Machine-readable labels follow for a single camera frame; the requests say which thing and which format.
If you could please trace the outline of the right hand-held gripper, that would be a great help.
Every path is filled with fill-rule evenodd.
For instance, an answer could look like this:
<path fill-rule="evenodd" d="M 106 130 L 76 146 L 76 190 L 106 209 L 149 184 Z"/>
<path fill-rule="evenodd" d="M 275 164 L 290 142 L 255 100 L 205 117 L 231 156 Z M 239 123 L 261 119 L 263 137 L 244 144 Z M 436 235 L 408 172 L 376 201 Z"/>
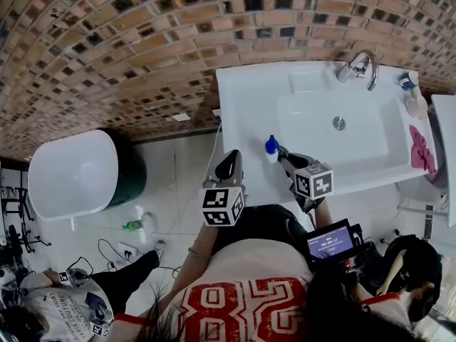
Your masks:
<path fill-rule="evenodd" d="M 291 180 L 289 190 L 303 213 L 316 209 L 334 191 L 333 169 L 307 155 L 289 152 L 279 146 L 277 162 L 284 160 L 284 171 Z"/>

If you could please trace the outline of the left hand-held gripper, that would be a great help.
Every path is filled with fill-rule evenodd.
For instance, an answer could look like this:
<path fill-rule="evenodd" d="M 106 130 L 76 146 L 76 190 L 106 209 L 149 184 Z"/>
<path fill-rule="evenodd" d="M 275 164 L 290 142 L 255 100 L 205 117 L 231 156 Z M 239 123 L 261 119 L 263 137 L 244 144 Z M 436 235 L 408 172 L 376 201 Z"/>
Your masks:
<path fill-rule="evenodd" d="M 215 167 L 214 173 L 202 183 L 201 213 L 204 223 L 208 227 L 233 227 L 245 208 L 241 152 L 234 150 L 234 154 L 230 152 L 226 155 Z"/>

